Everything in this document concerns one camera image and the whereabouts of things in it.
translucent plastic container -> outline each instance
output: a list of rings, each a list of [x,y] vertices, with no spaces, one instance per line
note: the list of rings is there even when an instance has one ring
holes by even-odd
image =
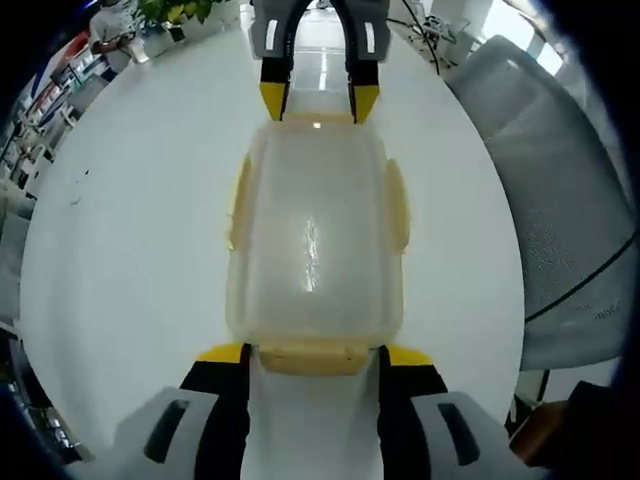
[[[254,138],[230,233],[227,322],[241,341],[371,348],[401,325],[402,181],[349,120],[289,118]]]

white table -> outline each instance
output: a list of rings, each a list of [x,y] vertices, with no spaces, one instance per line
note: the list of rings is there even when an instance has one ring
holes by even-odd
[[[342,62],[338,77],[329,71],[332,59],[317,69],[326,90],[344,77]],[[127,69],[71,132],[42,186],[22,270],[22,334],[45,391],[94,453],[125,416],[178,385],[198,353],[232,340],[228,212],[267,120],[256,73],[241,31]],[[380,77],[371,123],[402,168],[412,211],[397,343],[428,352],[451,390],[503,421],[524,298],[502,186],[454,96],[397,37]],[[294,88],[312,83],[296,79]],[[303,379],[260,370],[244,478],[254,469],[328,478],[344,468],[349,478],[381,478],[375,372]]]

black cable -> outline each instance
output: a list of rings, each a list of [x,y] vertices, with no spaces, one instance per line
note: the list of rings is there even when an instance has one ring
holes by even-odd
[[[598,275],[600,275],[602,272],[604,272],[607,268],[609,268],[611,266],[611,264],[613,262],[615,262],[618,258],[620,258],[622,256],[622,254],[624,252],[627,251],[627,249],[633,244],[633,242],[636,239],[638,232],[633,232],[633,235],[631,235],[631,238],[629,240],[627,240],[624,245],[622,245],[622,247],[620,247],[620,249],[615,252],[613,255],[611,255],[611,257],[609,258],[609,260],[607,260],[606,262],[604,262],[602,265],[600,265],[600,268],[596,269],[593,271],[593,273],[591,273],[591,275],[589,275],[587,278],[585,278],[584,280],[582,280],[580,283],[578,283],[575,287],[573,287],[571,290],[569,290],[567,293],[565,293],[564,295],[562,295],[560,298],[558,298],[557,300],[554,300],[553,302],[551,302],[549,305],[547,305],[544,308],[541,308],[540,310],[538,310],[536,313],[533,313],[531,315],[529,315],[527,318],[524,319],[525,323],[526,322],[530,322],[531,320],[533,320],[534,318],[538,318],[540,315],[542,315],[543,313],[548,312],[549,310],[551,310],[554,307],[557,307],[559,304],[561,304],[562,302],[564,302],[567,298],[569,298],[571,295],[573,295],[574,293],[576,293],[577,291],[581,290],[583,287],[585,287],[591,280],[593,280],[594,278],[596,278]]]
[[[438,62],[438,56],[436,55],[436,51],[433,48],[433,45],[431,45],[431,40],[427,38],[427,32],[425,32],[424,28],[422,28],[422,25],[420,25],[420,22],[418,21],[418,17],[416,17],[416,14],[413,13],[413,10],[411,10],[411,7],[407,3],[407,0],[402,0],[402,3],[404,3],[404,6],[407,7],[407,10],[409,10],[409,13],[411,14],[411,18],[413,18],[413,21],[415,22],[416,26],[420,30],[420,35],[422,35],[422,40],[424,41],[424,43],[427,44],[427,47],[429,47],[429,51],[431,52],[431,56],[433,57],[433,62],[436,65],[436,73],[440,75],[440,64]]]

potted plant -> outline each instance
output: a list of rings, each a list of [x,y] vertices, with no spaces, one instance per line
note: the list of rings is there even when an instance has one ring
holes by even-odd
[[[239,15],[238,0],[139,0],[138,11],[147,25],[179,25],[187,39],[212,35]]]

table surface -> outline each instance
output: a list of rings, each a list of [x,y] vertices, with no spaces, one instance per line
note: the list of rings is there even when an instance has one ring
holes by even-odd
[[[300,26],[292,109],[304,110],[314,91],[338,103],[346,95],[332,15],[313,12]],[[22,335],[54,406],[94,453],[124,417],[178,385],[198,353],[232,340],[228,213],[267,121],[258,68],[241,30],[128,68],[69,134],[42,185],[22,269]],[[395,35],[380,84],[369,123],[403,171],[412,213],[396,343],[428,352],[450,390],[503,421],[524,295],[500,180],[445,83]],[[243,471],[381,478],[375,367],[306,379],[255,365],[251,392]]]

